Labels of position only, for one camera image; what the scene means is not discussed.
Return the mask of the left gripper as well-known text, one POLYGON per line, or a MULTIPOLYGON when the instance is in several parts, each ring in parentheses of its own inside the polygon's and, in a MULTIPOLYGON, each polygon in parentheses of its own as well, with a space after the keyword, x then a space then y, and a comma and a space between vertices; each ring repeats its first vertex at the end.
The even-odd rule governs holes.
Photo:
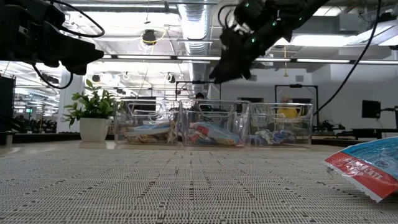
POLYGON ((104 56, 95 44, 59 32, 62 11, 48 2, 1 3, 1 60, 62 65, 75 75, 104 56))

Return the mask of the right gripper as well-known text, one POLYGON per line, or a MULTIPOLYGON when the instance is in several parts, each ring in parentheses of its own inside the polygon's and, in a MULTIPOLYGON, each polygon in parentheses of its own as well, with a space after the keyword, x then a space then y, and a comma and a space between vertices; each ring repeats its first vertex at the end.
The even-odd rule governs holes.
POLYGON ((221 58, 210 79, 214 83, 242 79, 241 59, 245 59, 244 78, 250 79, 252 60, 264 55, 281 38, 291 38, 290 18, 225 19, 220 35, 221 58))

